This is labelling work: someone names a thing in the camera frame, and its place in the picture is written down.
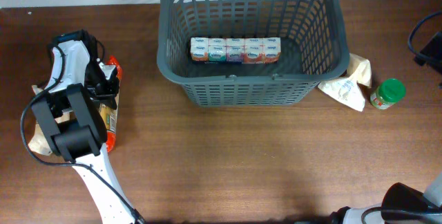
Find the Kleenex tissue multipack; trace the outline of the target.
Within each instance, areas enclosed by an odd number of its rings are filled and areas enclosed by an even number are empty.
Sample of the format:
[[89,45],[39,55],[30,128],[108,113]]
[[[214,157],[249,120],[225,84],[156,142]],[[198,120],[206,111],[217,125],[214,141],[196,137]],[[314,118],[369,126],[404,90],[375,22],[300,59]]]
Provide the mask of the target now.
[[282,52],[281,38],[207,38],[192,37],[191,59],[195,62],[228,64],[270,64]]

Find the spaghetti packet with red ends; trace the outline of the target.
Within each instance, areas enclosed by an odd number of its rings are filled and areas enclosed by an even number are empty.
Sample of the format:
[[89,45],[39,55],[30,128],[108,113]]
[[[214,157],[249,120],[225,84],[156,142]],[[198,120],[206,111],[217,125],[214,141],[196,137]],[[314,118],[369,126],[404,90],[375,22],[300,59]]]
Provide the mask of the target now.
[[[111,55],[109,57],[109,60],[106,62],[106,65],[115,65],[116,66],[116,69],[117,69],[116,77],[119,80],[119,85],[121,85],[123,70],[122,70],[122,67],[120,66],[120,63],[116,59],[116,57]],[[106,127],[107,152],[111,152],[115,146],[115,143],[116,143],[118,109],[112,109],[109,106],[106,106],[105,104],[100,104],[98,110],[99,110],[99,114],[101,115],[102,120],[104,121],[104,124]]]

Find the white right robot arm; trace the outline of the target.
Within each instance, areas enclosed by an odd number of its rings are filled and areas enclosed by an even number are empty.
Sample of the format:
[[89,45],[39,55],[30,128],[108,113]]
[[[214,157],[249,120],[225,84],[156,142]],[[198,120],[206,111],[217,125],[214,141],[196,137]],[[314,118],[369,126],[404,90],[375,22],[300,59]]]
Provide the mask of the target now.
[[441,176],[420,192],[403,183],[393,184],[383,201],[366,208],[343,207],[333,212],[334,224],[441,224]]

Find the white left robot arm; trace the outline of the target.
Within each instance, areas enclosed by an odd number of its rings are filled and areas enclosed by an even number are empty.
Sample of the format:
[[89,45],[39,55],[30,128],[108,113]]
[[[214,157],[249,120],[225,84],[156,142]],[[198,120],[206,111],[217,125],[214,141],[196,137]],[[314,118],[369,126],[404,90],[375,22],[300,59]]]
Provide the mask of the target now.
[[50,78],[36,87],[32,111],[51,154],[85,183],[103,223],[144,223],[119,185],[108,157],[115,141],[122,69],[86,30],[62,34],[47,46]]

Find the white beige food bag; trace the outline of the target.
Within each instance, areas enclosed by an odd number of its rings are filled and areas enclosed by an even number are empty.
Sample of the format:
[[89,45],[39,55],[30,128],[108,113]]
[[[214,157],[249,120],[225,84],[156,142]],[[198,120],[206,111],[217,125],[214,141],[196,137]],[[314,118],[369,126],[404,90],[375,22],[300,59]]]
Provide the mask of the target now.
[[371,64],[368,59],[351,53],[346,76],[321,82],[318,88],[337,102],[362,112],[365,107],[365,96],[359,88],[359,84],[371,87]]

